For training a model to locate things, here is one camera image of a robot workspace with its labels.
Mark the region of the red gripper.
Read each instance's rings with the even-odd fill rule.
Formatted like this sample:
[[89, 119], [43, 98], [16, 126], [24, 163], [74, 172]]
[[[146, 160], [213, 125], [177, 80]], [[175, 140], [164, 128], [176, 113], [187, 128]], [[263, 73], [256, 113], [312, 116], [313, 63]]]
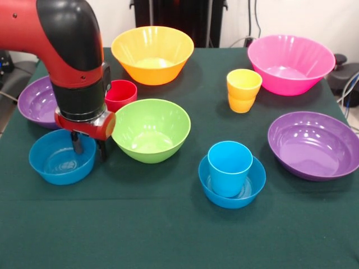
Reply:
[[63, 117], [60, 109], [56, 108], [54, 113], [56, 124], [63, 129], [71, 132], [71, 141], [75, 153], [82, 154], [83, 148], [78, 133], [87, 135], [96, 139], [96, 146], [99, 152], [100, 160], [105, 162], [107, 159], [107, 150], [105, 141], [112, 135], [114, 126], [116, 124], [116, 115], [113, 112], [105, 110], [97, 118], [84, 121], [75, 122]]

